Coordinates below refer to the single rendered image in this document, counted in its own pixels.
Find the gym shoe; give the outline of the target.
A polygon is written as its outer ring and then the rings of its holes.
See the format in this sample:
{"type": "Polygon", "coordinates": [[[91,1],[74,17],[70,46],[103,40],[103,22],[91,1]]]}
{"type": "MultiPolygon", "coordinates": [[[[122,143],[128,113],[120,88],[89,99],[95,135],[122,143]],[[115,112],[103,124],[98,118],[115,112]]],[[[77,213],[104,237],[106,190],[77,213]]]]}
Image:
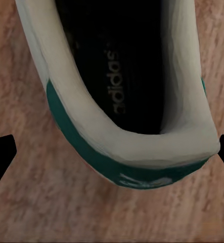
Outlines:
{"type": "Polygon", "coordinates": [[[221,148],[194,0],[15,0],[49,108],[112,185],[156,190],[221,148]]]}

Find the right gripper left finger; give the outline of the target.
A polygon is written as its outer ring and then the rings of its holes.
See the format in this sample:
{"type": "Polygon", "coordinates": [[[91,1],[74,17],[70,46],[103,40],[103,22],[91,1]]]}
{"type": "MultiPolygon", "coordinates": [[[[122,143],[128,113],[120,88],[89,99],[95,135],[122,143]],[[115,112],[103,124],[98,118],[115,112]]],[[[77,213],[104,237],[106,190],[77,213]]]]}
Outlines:
{"type": "Polygon", "coordinates": [[[0,180],[17,154],[13,135],[0,137],[0,180]]]}

